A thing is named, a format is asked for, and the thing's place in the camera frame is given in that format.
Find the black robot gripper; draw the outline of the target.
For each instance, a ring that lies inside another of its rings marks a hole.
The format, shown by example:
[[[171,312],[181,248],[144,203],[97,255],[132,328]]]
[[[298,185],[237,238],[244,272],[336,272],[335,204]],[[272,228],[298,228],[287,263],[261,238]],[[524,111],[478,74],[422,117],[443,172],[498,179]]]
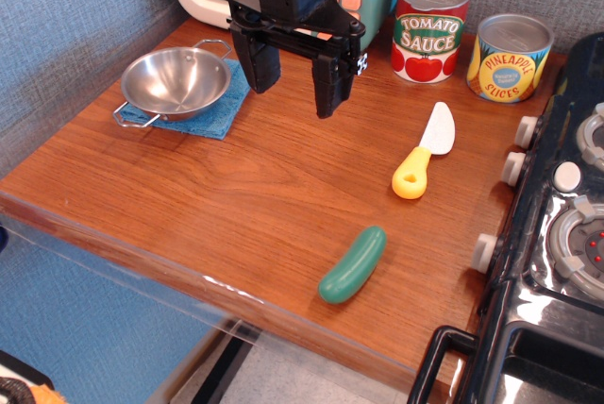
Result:
[[[338,0],[226,1],[234,48],[254,92],[265,93],[279,80],[278,49],[282,49],[313,59],[320,119],[332,116],[350,98],[354,76],[366,69],[366,55],[361,51],[366,28]]]

